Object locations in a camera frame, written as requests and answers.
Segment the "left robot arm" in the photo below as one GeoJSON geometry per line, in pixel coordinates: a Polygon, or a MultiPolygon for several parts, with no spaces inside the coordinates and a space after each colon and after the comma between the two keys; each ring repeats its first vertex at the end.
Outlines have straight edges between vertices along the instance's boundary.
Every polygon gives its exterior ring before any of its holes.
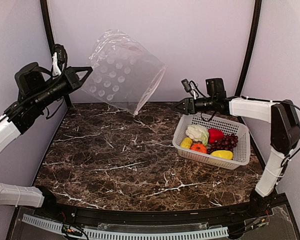
{"type": "MultiPolygon", "coordinates": [[[[52,73],[37,62],[18,71],[15,74],[18,100],[0,117],[0,153],[23,135],[50,104],[81,88],[92,71],[90,66],[69,66],[48,80],[43,75],[52,76],[52,73]]],[[[61,213],[55,195],[44,186],[25,187],[0,182],[0,205],[41,208],[50,218],[57,218],[61,213]]]]}

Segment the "clear zip top bag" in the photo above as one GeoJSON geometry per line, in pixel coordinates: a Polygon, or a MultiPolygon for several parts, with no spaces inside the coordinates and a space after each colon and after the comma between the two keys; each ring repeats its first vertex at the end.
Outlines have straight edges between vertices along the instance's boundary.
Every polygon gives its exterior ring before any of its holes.
{"type": "Polygon", "coordinates": [[[119,29],[96,40],[89,57],[92,73],[82,90],[136,116],[158,88],[167,66],[119,29]]]}

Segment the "red toy bell pepper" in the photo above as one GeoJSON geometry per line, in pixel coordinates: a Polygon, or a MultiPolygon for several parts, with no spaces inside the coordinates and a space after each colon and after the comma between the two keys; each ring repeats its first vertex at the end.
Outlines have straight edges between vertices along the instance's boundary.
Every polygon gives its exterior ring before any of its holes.
{"type": "Polygon", "coordinates": [[[208,133],[209,133],[209,139],[208,139],[209,144],[213,144],[215,141],[219,141],[225,136],[221,130],[215,128],[210,128],[208,130],[208,133]]]}

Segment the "white toy cauliflower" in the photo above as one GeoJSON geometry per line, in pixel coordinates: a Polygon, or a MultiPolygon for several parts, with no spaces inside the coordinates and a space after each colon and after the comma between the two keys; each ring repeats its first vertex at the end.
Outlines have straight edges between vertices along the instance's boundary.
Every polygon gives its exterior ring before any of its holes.
{"type": "Polygon", "coordinates": [[[201,142],[205,147],[208,145],[210,134],[208,129],[202,125],[188,125],[185,134],[194,142],[201,142]]]}

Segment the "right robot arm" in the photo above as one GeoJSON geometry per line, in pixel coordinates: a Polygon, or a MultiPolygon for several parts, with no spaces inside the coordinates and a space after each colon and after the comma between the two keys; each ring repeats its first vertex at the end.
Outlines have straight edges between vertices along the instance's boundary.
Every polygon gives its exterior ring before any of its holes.
{"type": "Polygon", "coordinates": [[[221,78],[205,81],[207,96],[201,94],[195,83],[182,80],[184,90],[191,94],[177,102],[172,109],[183,115],[213,111],[226,116],[246,117],[270,124],[270,155],[256,184],[255,192],[261,197],[269,196],[284,176],[291,159],[300,151],[300,108],[291,100],[266,100],[247,96],[228,97],[221,78]]]}

